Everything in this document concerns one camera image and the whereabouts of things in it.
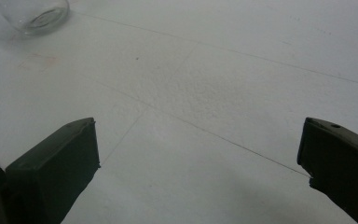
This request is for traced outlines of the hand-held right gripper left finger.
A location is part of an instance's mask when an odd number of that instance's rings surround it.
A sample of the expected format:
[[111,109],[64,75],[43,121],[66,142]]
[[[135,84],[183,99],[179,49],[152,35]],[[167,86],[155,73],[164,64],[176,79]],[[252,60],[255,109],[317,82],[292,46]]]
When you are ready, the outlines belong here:
[[32,224],[61,224],[100,168],[93,118],[63,125],[7,168]]

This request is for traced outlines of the white table cover sheet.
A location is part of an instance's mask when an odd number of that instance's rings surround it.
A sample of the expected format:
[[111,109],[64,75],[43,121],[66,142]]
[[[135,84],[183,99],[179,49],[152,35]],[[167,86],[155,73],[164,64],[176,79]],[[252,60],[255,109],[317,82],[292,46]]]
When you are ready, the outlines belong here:
[[0,15],[0,165],[94,118],[101,166],[62,224],[355,224],[312,189],[304,120],[358,133],[358,0],[69,0]]

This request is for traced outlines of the clear glass jar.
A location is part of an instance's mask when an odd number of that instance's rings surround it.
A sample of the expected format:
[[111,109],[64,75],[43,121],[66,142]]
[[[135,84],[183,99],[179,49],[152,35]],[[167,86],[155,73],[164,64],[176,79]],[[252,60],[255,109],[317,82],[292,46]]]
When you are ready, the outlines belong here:
[[49,33],[66,22],[68,0],[0,0],[0,14],[26,35]]

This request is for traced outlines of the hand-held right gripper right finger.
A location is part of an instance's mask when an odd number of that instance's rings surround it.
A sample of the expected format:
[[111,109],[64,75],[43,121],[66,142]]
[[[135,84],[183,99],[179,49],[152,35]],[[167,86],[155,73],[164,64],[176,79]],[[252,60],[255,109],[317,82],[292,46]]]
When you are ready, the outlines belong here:
[[297,164],[310,186],[358,223],[358,134],[322,119],[305,119]]

